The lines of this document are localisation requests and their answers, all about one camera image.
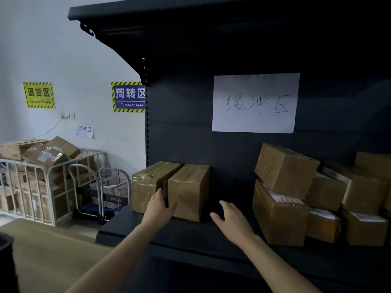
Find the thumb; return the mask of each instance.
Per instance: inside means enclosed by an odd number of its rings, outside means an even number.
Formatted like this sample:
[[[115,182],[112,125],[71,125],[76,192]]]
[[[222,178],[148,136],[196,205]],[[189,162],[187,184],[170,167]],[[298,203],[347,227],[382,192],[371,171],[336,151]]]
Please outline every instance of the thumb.
[[[173,204],[171,204],[171,205],[168,207],[171,214],[174,214],[174,212],[175,212],[175,210],[176,210],[176,207],[178,207],[178,202],[174,202]]]
[[[210,217],[212,218],[213,222],[216,223],[216,225],[220,228],[222,226],[223,222],[219,215],[216,213],[210,213]]]

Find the human arm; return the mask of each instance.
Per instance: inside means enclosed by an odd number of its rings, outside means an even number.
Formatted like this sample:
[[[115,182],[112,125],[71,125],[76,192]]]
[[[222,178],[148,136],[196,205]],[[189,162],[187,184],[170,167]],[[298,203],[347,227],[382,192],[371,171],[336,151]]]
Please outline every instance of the human arm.
[[[119,292],[125,277],[134,268],[147,244],[169,222],[176,206],[174,203],[166,208],[159,189],[150,199],[141,224],[66,293]]]
[[[273,293],[320,292],[254,234],[246,217],[233,203],[220,201],[220,204],[224,210],[224,221],[216,213],[210,214],[212,220],[247,255]]]

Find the human hand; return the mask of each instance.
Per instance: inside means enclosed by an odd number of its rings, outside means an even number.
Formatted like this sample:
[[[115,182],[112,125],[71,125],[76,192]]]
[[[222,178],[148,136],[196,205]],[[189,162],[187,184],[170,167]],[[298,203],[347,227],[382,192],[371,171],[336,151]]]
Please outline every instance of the human hand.
[[[177,205],[178,203],[175,202],[170,207],[166,208],[163,192],[160,188],[150,198],[141,225],[152,228],[154,231],[158,232],[170,221]]]
[[[222,233],[239,248],[254,235],[246,217],[233,204],[220,200],[220,204],[224,210],[223,221],[216,213],[210,213],[210,217],[216,223]]]

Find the yellow and black striped border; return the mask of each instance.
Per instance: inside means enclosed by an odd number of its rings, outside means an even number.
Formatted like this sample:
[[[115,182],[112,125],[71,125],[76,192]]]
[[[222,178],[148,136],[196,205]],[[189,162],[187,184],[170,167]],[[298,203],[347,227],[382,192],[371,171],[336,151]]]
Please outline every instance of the yellow and black striped border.
[[[142,85],[142,83],[141,83],[141,81],[112,82],[111,83],[111,95],[112,95],[112,98],[113,98],[113,111],[114,112],[145,113],[145,109],[117,109],[117,108],[115,108],[114,86],[119,86],[119,85]]]
[[[51,94],[50,100],[52,101],[51,105],[47,105],[47,104],[33,105],[32,103],[29,102],[29,96],[28,96],[29,92],[27,89],[30,86],[35,86],[35,85],[41,85],[42,87],[47,86],[50,89],[50,94]],[[56,104],[54,102],[53,84],[51,82],[23,82],[23,89],[25,93],[27,108],[56,109]]]

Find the purple sign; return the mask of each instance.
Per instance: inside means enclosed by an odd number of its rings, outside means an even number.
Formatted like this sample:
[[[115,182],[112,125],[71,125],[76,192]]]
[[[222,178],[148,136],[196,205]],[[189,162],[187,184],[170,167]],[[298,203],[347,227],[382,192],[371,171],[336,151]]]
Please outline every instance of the purple sign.
[[[116,109],[145,109],[144,85],[115,85]]]

